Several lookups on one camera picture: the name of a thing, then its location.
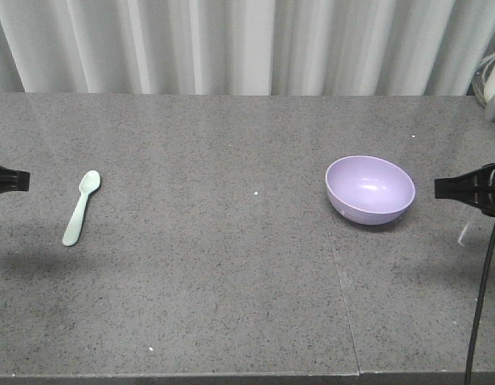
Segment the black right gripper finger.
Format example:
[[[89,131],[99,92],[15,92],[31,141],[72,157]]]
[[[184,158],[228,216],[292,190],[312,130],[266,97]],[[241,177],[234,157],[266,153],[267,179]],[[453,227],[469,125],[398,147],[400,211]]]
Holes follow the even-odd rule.
[[[436,199],[459,201],[495,217],[495,163],[451,178],[434,180]]]

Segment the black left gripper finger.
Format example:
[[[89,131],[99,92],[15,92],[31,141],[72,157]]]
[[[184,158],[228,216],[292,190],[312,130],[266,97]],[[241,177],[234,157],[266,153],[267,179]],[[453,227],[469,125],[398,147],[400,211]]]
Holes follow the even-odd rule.
[[[0,194],[27,192],[30,187],[30,173],[9,169],[0,165]]]

